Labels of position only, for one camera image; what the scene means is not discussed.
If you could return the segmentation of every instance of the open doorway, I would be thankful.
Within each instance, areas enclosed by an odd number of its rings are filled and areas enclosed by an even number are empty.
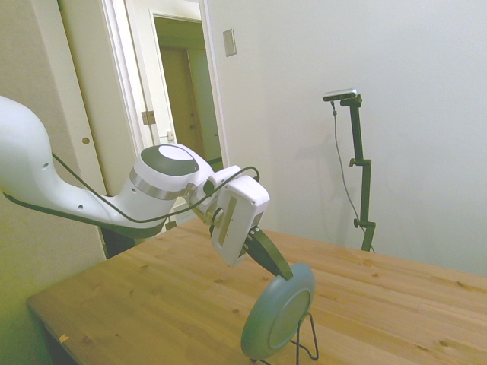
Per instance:
[[[154,17],[170,112],[178,143],[202,156],[214,171],[221,170],[221,147],[199,21]],[[159,129],[161,137],[167,131]]]

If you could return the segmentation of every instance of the wire stand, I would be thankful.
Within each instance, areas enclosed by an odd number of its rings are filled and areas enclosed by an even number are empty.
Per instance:
[[[316,356],[313,356],[312,353],[311,353],[311,351],[306,346],[303,346],[302,344],[299,343],[299,337],[300,337],[299,336],[299,332],[301,330],[301,325],[303,324],[303,321],[306,319],[307,316],[310,317],[311,330],[313,331],[314,348],[315,348],[315,350],[317,352],[317,355]],[[320,352],[318,351],[317,333],[314,330],[313,316],[311,315],[311,313],[306,312],[301,317],[301,319],[299,320],[299,323],[298,323],[298,330],[296,331],[296,341],[290,340],[290,342],[292,342],[293,344],[296,345],[296,365],[299,365],[299,350],[300,350],[300,348],[303,348],[304,350],[306,350],[306,352],[310,356],[311,360],[316,361],[316,360],[318,360],[318,358],[320,358]],[[265,365],[271,365],[271,363],[268,363],[265,360],[254,360],[254,359],[251,359],[251,360],[252,360],[253,363],[256,363],[257,361],[260,361],[261,363],[264,363]]]

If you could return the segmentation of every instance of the light switch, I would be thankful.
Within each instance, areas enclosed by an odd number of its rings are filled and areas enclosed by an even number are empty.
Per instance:
[[[237,54],[237,47],[235,46],[235,36],[233,29],[229,29],[223,32],[223,42],[225,44],[225,53],[227,57]]]

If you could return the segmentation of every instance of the silver ring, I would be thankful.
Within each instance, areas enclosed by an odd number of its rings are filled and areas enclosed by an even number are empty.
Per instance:
[[[166,190],[156,188],[143,180],[143,178],[141,178],[134,169],[130,171],[129,178],[132,184],[134,184],[134,186],[141,192],[144,192],[152,198],[160,200],[174,200],[180,196],[185,196],[187,192],[194,186],[193,184],[188,184],[186,188],[181,189],[179,192],[168,192]]]

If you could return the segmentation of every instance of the round joint cap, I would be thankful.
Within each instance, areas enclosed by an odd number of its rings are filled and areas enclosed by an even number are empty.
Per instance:
[[[170,144],[144,149],[141,159],[153,170],[168,176],[184,176],[199,170],[198,163],[191,154]]]

